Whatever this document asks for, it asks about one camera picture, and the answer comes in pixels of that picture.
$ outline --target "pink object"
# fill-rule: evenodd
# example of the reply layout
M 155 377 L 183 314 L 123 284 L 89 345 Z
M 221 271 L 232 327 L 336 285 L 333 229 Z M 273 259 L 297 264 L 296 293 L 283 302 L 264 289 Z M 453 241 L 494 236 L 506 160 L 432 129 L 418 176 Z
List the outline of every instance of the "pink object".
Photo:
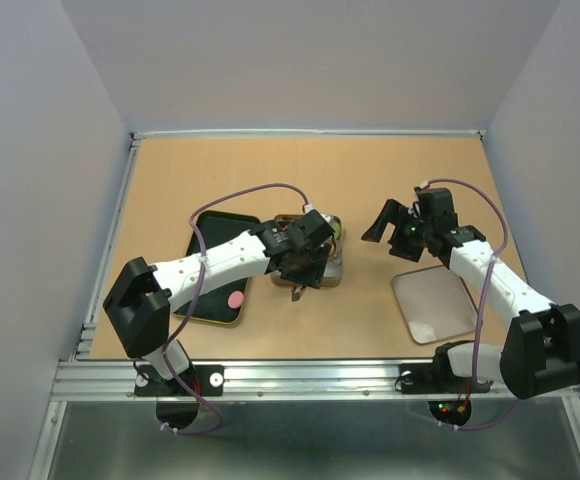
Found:
M 228 297 L 228 306 L 236 310 L 241 305 L 243 305 L 243 298 L 243 292 L 238 290 L 236 292 L 232 292 Z

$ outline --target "white wall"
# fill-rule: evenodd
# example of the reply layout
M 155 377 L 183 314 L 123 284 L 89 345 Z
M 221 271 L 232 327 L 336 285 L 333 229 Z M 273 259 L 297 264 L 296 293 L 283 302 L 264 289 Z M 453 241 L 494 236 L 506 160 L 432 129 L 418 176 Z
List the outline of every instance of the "white wall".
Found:
M 486 135 L 529 280 L 580 308 L 580 0 L 563 0 Z
M 132 131 L 484 128 L 558 0 L 62 0 Z
M 27 478 L 127 135 L 56 0 L 0 1 L 0 479 Z

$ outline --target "gray wall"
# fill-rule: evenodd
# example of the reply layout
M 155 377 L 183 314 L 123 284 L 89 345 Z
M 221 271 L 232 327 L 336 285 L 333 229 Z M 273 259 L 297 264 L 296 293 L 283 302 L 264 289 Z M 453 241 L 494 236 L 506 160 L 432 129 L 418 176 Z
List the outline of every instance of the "gray wall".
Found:
M 558 0 L 62 0 L 132 131 L 484 128 Z
M 530 281 L 580 307 L 580 0 L 563 0 L 486 135 Z
M 76 342 L 125 131 L 59 2 L 0 1 L 0 479 L 27 478 Z

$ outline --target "metal frame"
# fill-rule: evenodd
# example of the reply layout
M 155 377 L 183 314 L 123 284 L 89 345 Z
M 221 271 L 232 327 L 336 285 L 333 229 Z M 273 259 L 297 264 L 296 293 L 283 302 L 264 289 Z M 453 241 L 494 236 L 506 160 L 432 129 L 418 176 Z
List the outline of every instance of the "metal frame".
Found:
M 148 401 L 154 398 L 134 396 L 136 372 L 129 361 L 91 361 L 90 346 L 101 309 L 101 295 L 105 287 L 110 260 L 117 241 L 128 190 L 136 165 L 141 139 L 190 137 L 319 137 L 319 136 L 476 136 L 483 131 L 464 130 L 317 130 L 317 129 L 228 129 L 185 130 L 177 132 L 144 132 L 133 135 L 128 164 L 115 215 L 108 233 L 97 280 L 83 322 L 80 341 L 69 361 L 60 362 L 50 393 L 50 403 L 43 423 L 41 436 L 33 459 L 29 478 L 48 478 L 52 460 L 59 441 L 61 425 L 67 402 L 118 402 Z M 195 363 L 220 363 L 225 366 L 224 395 L 214 402 L 253 401 L 315 401 L 356 400 L 403 401 L 412 399 L 394 390 L 399 373 L 412 362 L 422 359 L 378 360 L 295 360 L 295 361 L 195 361 Z M 504 387 L 494 388 L 485 399 L 511 398 Z M 564 403 L 570 426 L 580 452 L 580 387 L 553 392 L 550 397 L 560 397 Z M 439 395 L 417 395 L 417 399 L 439 399 Z M 192 401 L 186 397 L 160 398 L 160 401 Z

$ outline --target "wooden table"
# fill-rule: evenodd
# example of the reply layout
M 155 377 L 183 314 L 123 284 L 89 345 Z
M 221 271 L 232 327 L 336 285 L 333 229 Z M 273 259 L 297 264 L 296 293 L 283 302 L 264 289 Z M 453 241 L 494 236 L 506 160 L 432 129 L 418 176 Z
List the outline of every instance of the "wooden table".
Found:
M 438 265 L 424 254 L 419 263 L 388 255 L 388 245 L 360 241 L 387 198 L 414 199 L 413 187 L 435 177 L 474 183 L 500 205 L 476 138 L 264 138 L 147 139 L 141 143 L 105 293 L 126 261 L 148 263 L 184 255 L 192 230 L 188 217 L 215 198 L 268 182 L 303 189 L 322 212 L 341 217 L 347 231 L 344 275 L 332 289 L 309 290 L 296 303 L 287 288 L 267 277 L 251 280 L 241 322 L 233 327 L 191 322 L 181 334 L 196 359 L 324 359 L 431 356 L 439 343 L 418 345 L 410 336 L 390 280 L 397 274 Z M 493 246 L 501 227 L 473 192 L 451 186 L 460 223 L 477 226 Z M 282 189 L 262 191 L 223 204 L 224 211 L 262 220 L 300 213 L 301 198 Z M 523 274 L 511 242 L 502 255 Z M 478 301 L 478 294 L 472 292 Z M 180 320 L 171 319 L 171 329 Z M 505 330 L 487 310 L 483 341 L 503 344 Z M 467 339 L 470 335 L 457 337 Z M 90 357 L 123 359 L 124 351 L 101 313 Z

